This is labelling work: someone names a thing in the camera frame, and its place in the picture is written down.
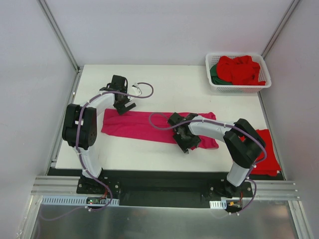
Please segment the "pink t shirt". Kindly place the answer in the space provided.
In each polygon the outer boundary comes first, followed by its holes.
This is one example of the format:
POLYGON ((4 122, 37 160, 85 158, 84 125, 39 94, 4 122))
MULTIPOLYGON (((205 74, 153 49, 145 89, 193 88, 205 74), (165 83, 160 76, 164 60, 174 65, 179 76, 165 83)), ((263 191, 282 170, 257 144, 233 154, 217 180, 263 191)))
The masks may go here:
MULTIPOLYGON (((173 139, 173 131, 158 130, 149 123, 149 115, 151 112, 127 112, 124 115, 119 115, 116 110, 106 109, 104 112, 103 126, 101 133, 125 137, 132 139, 140 139, 154 142, 177 144, 173 139)), ((173 113, 163 113, 164 116, 152 116, 152 122, 158 127, 168 127, 167 119, 173 113)), ((200 116, 215 120, 216 116, 212 112, 198 113, 200 116)), ((199 136, 201 139, 199 148, 203 149, 218 149, 219 145, 216 140, 199 136)))

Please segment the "white plastic laundry basket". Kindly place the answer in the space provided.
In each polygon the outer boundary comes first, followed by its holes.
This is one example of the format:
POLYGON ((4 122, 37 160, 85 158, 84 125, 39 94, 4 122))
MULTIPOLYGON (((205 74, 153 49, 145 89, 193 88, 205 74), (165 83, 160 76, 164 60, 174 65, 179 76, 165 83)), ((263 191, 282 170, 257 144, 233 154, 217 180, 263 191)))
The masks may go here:
POLYGON ((256 53, 208 53, 205 67, 208 82, 215 91, 257 93, 272 85, 266 63, 256 53))

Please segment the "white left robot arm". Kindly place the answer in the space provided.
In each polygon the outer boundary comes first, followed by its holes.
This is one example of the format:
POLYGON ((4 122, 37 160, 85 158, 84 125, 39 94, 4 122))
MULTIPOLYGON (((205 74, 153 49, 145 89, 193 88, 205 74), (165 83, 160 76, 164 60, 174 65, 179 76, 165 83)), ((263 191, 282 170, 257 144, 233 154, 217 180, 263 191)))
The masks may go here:
POLYGON ((103 169, 94 147, 98 133, 97 118, 109 107, 114 107, 118 114, 123 115, 136 106, 135 103, 127 106, 129 102, 128 80, 114 75, 111 82, 92 99, 81 105, 67 106, 62 139, 73 148, 82 167, 77 193, 104 194, 106 197, 108 190, 103 180, 103 169))

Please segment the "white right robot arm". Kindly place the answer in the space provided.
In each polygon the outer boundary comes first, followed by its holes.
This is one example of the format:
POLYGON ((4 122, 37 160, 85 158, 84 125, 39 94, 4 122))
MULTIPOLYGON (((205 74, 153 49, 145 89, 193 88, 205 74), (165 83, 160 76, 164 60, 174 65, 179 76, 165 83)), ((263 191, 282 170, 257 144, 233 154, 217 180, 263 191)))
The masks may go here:
POLYGON ((215 193, 226 198, 232 198, 242 191, 242 183, 251 173, 257 158, 266 153, 266 143, 245 119, 227 123, 193 113, 186 117, 173 113, 167 123, 172 127, 175 142, 184 153, 198 147, 201 136, 226 144, 233 163, 224 181, 214 186, 215 193))

